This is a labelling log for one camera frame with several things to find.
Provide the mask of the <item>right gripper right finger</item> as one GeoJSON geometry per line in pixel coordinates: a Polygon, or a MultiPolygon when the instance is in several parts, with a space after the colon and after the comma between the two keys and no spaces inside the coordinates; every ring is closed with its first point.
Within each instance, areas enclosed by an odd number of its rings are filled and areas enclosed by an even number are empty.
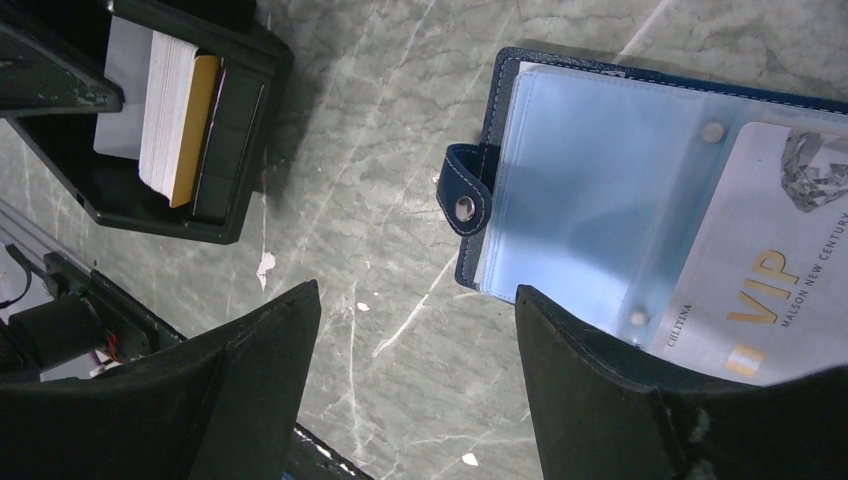
{"type": "Polygon", "coordinates": [[[517,341],[547,479],[843,479],[847,370],[754,386],[652,356],[529,285],[517,341]]]}

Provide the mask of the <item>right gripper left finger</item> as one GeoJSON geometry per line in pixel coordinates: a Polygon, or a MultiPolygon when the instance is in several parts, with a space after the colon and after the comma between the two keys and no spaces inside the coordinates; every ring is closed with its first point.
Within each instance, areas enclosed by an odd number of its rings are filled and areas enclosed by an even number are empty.
{"type": "Polygon", "coordinates": [[[321,316],[304,282],[87,380],[1,389],[5,479],[280,479],[321,316]]]}

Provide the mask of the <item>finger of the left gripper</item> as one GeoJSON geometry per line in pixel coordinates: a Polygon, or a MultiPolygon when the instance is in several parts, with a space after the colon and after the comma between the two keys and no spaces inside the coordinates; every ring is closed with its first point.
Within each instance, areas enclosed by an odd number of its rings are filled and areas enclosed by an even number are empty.
{"type": "Polygon", "coordinates": [[[28,13],[1,15],[1,116],[119,112],[123,91],[28,13]]]}

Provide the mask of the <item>blue leather card holder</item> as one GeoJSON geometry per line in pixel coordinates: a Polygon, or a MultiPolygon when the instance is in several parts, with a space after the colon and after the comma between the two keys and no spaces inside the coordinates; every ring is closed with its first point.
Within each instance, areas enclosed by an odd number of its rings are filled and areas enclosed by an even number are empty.
{"type": "Polygon", "coordinates": [[[507,303],[532,286],[655,356],[649,346],[751,122],[847,138],[847,105],[502,49],[481,137],[448,146],[437,185],[461,239],[456,281],[507,303]]]}

